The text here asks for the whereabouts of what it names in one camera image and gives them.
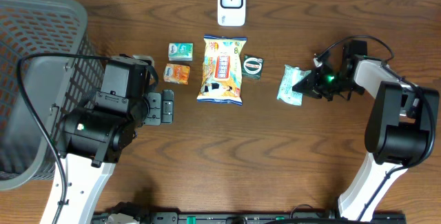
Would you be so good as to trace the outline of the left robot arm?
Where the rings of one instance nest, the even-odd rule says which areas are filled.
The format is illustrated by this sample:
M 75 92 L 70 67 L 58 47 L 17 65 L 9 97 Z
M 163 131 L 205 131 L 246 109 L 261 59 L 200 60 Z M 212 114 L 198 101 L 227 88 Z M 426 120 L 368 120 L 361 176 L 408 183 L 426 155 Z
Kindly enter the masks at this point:
M 105 67 L 94 105 L 78 104 L 60 122 L 64 173 L 55 173 L 42 223 L 90 223 L 121 153 L 144 125 L 174 119 L 172 90 L 156 92 L 158 74 L 150 56 L 120 54 Z

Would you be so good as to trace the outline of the teal silver small box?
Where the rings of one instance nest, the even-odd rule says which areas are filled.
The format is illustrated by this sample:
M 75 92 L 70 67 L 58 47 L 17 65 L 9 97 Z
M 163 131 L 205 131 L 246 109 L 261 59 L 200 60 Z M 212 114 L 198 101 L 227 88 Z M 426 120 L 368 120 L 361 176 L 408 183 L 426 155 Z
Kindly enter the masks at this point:
M 192 61 L 194 45 L 192 43 L 170 43 L 168 58 L 170 61 Z

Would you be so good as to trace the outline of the green Zam-Buk tin box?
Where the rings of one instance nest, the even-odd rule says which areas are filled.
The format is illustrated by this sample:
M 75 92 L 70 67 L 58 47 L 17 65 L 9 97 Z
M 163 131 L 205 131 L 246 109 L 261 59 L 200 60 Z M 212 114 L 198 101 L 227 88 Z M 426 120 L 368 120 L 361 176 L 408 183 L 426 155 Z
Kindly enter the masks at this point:
M 263 71 L 264 59 L 252 55 L 245 55 L 242 64 L 242 75 L 260 80 Z

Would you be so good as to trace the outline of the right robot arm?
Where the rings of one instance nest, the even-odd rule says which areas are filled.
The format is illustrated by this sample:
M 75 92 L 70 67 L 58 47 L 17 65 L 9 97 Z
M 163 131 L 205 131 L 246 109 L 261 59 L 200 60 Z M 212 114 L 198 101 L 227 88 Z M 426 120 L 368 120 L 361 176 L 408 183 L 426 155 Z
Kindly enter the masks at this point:
M 376 206 L 393 182 L 427 160 L 435 145 L 440 93 L 394 72 L 388 59 L 370 57 L 369 35 L 339 40 L 342 62 L 334 71 L 330 48 L 314 56 L 314 69 L 293 85 L 294 92 L 313 99 L 345 100 L 369 93 L 374 104 L 365 130 L 367 153 L 351 185 L 337 200 L 329 220 L 370 223 Z

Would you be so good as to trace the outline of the orange small box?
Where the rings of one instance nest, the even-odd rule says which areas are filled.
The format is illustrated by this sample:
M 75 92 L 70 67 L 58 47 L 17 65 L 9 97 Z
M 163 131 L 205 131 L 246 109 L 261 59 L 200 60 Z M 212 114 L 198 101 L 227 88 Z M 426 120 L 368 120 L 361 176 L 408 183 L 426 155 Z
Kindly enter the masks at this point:
M 167 63 L 163 73 L 165 82 L 187 85 L 191 68 L 188 65 Z

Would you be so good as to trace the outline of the light green candy packet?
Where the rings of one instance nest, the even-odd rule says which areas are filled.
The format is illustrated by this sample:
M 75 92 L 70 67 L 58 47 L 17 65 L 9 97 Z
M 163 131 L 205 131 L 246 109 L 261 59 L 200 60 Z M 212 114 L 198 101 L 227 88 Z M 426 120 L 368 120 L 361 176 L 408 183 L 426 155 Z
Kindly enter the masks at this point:
M 290 105 L 302 105 L 302 93 L 293 91 L 292 87 L 303 80 L 310 72 L 310 70 L 304 71 L 299 67 L 285 65 L 284 75 L 276 98 Z

